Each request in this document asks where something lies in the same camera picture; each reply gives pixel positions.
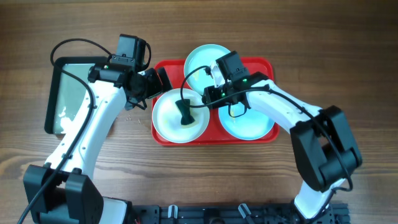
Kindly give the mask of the teal plate top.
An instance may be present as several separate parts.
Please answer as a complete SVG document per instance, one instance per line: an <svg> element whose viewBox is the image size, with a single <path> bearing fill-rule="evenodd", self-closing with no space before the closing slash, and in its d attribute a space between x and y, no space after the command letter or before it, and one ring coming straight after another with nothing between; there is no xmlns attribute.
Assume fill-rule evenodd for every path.
<svg viewBox="0 0 398 224"><path fill-rule="evenodd" d="M194 69L201 66L210 66L210 63L226 54L230 50L222 45L205 44L194 49L186 58L184 63L184 76L186 77ZM204 69L199 69L187 79L187 85L200 95L203 95L203 90L211 85L214 85L213 79L207 75Z"/></svg>

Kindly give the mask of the white round plate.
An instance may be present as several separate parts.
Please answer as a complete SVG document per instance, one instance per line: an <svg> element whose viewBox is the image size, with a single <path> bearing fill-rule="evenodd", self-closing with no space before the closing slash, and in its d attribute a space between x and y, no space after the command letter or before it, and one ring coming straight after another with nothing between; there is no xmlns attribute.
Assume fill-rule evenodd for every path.
<svg viewBox="0 0 398 224"><path fill-rule="evenodd" d="M180 124L181 114L175 105L177 100L190 100L190 112L195 122L186 126ZM152 109L152 124L165 140L182 144L196 140L208 127L210 111L202 107L201 95L190 89L173 89L160 96Z"/></svg>

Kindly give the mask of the green yellow sponge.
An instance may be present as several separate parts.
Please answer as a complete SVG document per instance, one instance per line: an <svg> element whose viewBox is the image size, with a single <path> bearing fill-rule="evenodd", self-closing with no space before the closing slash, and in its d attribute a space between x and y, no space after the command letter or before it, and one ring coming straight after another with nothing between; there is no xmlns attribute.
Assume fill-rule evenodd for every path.
<svg viewBox="0 0 398 224"><path fill-rule="evenodd" d="M181 114L181 120L180 124L183 126L192 124L195 122L195 118L191 115L190 112L190 100L189 99L184 99L184 100L177 100L175 102L175 105L177 106L180 114Z"/></svg>

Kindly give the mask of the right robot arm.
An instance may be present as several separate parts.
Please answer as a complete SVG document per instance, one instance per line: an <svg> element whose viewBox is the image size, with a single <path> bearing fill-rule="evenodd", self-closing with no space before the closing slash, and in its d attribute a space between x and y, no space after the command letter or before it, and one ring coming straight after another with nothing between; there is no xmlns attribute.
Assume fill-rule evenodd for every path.
<svg viewBox="0 0 398 224"><path fill-rule="evenodd" d="M216 109L242 103L290 134L303 179L294 206L303 221L320 218L337 191L352 191L351 175L363 160L340 108L323 109L293 97L267 75L250 73L235 51L216 59L205 72L214 80L204 89L205 106Z"/></svg>

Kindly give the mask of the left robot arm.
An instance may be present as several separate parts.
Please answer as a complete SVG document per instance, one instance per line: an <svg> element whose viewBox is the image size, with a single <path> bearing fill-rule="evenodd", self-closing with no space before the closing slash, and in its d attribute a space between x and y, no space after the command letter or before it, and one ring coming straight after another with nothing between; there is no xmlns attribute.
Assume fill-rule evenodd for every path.
<svg viewBox="0 0 398 224"><path fill-rule="evenodd" d="M165 69L150 68L151 49L134 35L119 37L115 54L89 69L86 93L70 130L42 166L27 168L28 204L35 223L140 223L128 200L104 197L92 178L114 120L122 110L146 109L146 100L172 89Z"/></svg>

